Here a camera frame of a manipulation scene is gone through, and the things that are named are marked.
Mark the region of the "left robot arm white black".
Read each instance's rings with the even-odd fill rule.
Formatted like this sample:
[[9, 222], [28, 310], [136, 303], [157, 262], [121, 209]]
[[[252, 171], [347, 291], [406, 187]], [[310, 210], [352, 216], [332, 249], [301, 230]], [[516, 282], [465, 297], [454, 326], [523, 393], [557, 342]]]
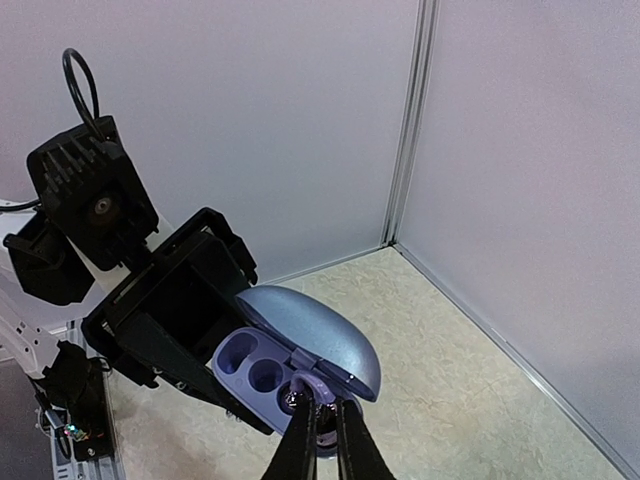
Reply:
[[82, 458], [91, 447], [113, 450], [107, 370], [152, 389], [167, 382], [267, 431], [208, 366], [246, 325], [235, 297], [257, 281], [253, 257], [221, 213], [203, 208], [99, 269], [43, 210], [6, 206], [1, 279], [1, 343], [46, 404], [69, 413]]

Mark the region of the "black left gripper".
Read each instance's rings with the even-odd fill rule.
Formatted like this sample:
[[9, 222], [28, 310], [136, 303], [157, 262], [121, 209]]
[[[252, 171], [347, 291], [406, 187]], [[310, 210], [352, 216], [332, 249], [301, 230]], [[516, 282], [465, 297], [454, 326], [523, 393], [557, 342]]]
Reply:
[[256, 263], [224, 215], [204, 207], [165, 240], [82, 322], [87, 343], [126, 378], [163, 378], [196, 391], [263, 434], [274, 430], [233, 397], [207, 363], [245, 319], [234, 297], [257, 282]]

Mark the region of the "blue-grey earbud charging case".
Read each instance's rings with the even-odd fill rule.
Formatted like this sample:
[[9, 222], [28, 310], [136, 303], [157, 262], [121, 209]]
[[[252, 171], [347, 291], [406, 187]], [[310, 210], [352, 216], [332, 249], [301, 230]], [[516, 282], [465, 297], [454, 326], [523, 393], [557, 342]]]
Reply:
[[296, 290], [257, 286], [235, 297], [247, 326], [230, 333], [210, 362], [231, 396], [279, 434], [296, 398], [311, 394], [318, 408], [317, 452], [337, 453], [337, 399], [375, 402], [381, 366], [369, 339], [344, 316]]

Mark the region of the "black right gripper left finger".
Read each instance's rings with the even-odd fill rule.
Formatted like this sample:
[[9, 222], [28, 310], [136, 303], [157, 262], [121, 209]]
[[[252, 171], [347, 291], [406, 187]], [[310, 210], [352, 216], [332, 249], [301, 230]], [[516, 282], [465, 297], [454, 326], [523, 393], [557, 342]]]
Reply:
[[261, 480], [315, 480], [317, 478], [317, 418], [313, 400], [295, 410]]

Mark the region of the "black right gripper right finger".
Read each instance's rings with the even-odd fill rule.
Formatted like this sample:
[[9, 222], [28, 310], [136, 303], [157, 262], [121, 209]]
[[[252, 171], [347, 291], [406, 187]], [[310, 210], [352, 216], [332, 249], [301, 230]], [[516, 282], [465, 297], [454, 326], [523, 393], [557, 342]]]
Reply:
[[364, 419], [351, 400], [336, 403], [339, 478], [345, 480], [394, 480]]

